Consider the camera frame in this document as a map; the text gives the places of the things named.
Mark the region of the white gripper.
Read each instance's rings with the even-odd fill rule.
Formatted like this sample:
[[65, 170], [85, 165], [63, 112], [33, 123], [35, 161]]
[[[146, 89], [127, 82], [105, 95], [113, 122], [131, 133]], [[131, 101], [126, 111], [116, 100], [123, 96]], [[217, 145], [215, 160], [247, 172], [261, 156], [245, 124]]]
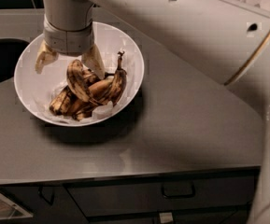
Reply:
[[37, 57], [35, 70], [41, 74], [45, 65], [53, 63], [58, 53], [68, 56], [81, 56], [86, 67], [100, 78], [105, 78], [105, 67], [99, 48], [94, 44], [92, 16], [63, 19], [60, 23], [44, 17], [44, 40]]

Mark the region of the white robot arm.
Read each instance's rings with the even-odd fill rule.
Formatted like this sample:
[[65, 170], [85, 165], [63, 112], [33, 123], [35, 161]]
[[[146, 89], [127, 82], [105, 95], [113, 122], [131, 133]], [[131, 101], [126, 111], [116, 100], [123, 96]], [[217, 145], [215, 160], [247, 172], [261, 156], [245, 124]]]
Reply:
[[247, 224], [270, 224], [270, 11], [237, 0], [43, 0], [44, 38], [78, 56], [98, 5], [213, 78], [262, 115], [263, 164]]

